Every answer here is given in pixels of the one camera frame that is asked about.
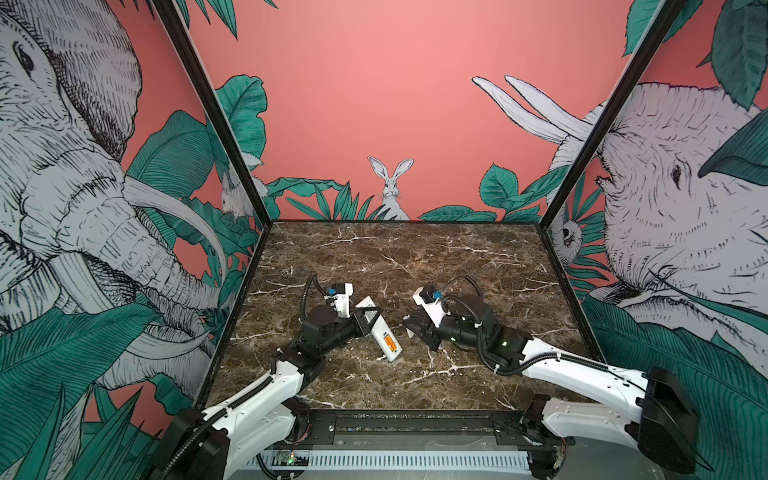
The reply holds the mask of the white remote control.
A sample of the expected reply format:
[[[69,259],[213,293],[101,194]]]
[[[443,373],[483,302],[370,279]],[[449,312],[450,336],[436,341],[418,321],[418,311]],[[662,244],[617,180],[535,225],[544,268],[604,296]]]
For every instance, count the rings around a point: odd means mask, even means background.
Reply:
[[[366,296],[366,297],[365,297],[365,298],[363,298],[363,299],[362,299],[362,300],[361,300],[359,303],[357,303],[357,304],[356,304],[356,308],[357,308],[357,309],[358,309],[359,307],[366,307],[366,306],[377,306],[377,305],[375,304],[375,302],[373,301],[373,299],[372,299],[370,296]],[[390,327],[389,327],[388,323],[387,323],[387,322],[386,322],[386,320],[384,319],[384,317],[383,317],[383,314],[382,314],[382,310],[381,310],[381,314],[380,314],[380,315],[382,316],[382,319],[381,319],[381,320],[379,321],[379,323],[377,324],[377,327],[379,327],[379,330],[378,330],[378,331],[376,331],[376,332],[375,332],[375,334],[374,334],[374,335],[371,335],[371,336],[374,338],[374,340],[376,341],[376,343],[378,344],[378,346],[379,346],[379,347],[380,347],[380,349],[382,350],[382,352],[383,352],[383,354],[385,355],[386,359],[387,359],[387,360],[388,360],[390,363],[392,363],[392,362],[394,362],[394,361],[395,361],[395,360],[396,360],[396,359],[397,359],[397,358],[400,356],[400,354],[402,353],[402,346],[401,346],[400,342],[397,340],[397,338],[394,336],[394,334],[393,334],[392,330],[390,329]],[[383,335],[384,335],[385,333],[388,333],[389,335],[391,335],[391,336],[392,336],[392,337],[393,337],[393,338],[394,338],[394,339],[397,341],[397,343],[399,344],[399,347],[400,347],[400,354],[399,354],[399,355],[397,355],[397,356],[394,356],[394,355],[392,355],[392,354],[391,354],[391,352],[390,352],[390,351],[387,349],[387,347],[386,347],[386,345],[385,345],[385,342],[384,342],[384,340],[383,340]]]

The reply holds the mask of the orange battery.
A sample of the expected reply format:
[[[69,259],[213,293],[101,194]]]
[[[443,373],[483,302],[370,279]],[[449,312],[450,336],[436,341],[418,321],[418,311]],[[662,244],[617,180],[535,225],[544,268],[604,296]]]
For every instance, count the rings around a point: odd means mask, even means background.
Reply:
[[[385,345],[387,349],[391,352],[392,355],[397,356],[400,354],[400,347],[397,341],[388,333],[385,333],[383,335],[383,340],[385,342]]]

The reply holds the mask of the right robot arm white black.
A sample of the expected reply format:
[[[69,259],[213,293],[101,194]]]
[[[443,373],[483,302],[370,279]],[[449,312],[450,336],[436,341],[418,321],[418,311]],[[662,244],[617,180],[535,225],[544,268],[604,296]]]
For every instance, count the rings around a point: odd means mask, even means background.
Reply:
[[[480,288],[457,296],[424,285],[412,298],[417,309],[403,324],[431,350],[452,343],[475,352],[497,376],[525,376],[585,397],[573,403],[537,396],[517,421],[528,439],[583,437],[624,445],[681,475],[706,466],[698,449],[700,415],[671,371],[612,366],[504,326]]]

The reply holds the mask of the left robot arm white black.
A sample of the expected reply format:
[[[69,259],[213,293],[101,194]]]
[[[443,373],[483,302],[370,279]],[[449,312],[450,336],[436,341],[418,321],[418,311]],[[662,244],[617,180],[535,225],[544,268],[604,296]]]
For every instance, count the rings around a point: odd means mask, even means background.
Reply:
[[[300,301],[300,331],[277,349],[269,369],[233,396],[204,410],[188,408],[172,420],[153,454],[148,479],[228,479],[266,448],[295,443],[311,430],[309,407],[298,399],[325,368],[327,356],[368,336],[381,318],[370,297],[351,299],[354,287],[336,283],[309,308],[311,276]]]

